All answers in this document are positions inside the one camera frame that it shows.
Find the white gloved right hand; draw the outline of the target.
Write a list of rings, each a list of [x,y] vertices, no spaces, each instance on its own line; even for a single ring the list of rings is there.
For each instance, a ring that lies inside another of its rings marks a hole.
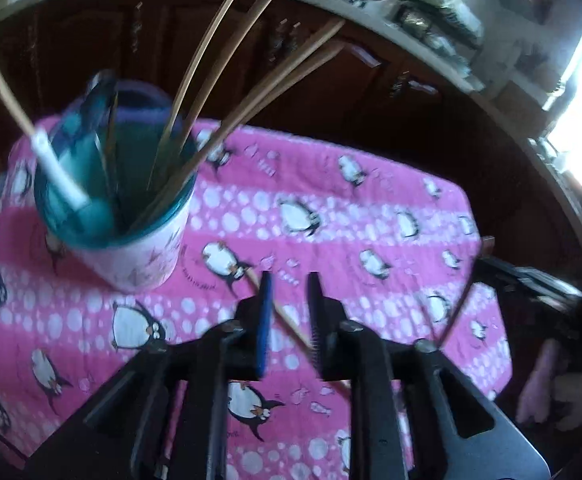
[[[544,424],[552,402],[566,406],[566,414],[556,422],[559,431],[571,431],[582,426],[582,372],[559,373],[561,346],[555,339],[547,339],[520,393],[516,423]]]

